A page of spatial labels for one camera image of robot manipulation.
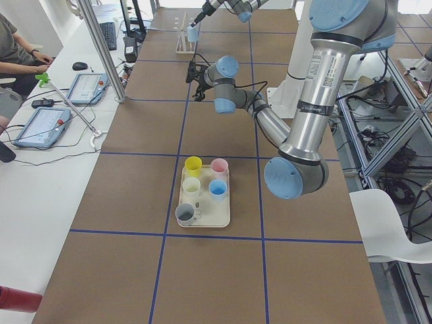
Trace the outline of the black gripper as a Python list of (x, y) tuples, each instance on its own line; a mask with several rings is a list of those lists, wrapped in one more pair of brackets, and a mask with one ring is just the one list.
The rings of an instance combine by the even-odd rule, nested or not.
[(192, 95), (194, 101), (203, 101), (205, 99), (205, 91), (211, 88), (211, 85), (205, 80), (207, 69), (207, 65), (196, 63), (193, 60), (189, 61), (185, 82), (191, 84), (193, 81), (196, 81), (198, 84), (195, 94)]
[(202, 11), (196, 16), (196, 21), (202, 21), (208, 13), (208, 10), (206, 8), (202, 9)]

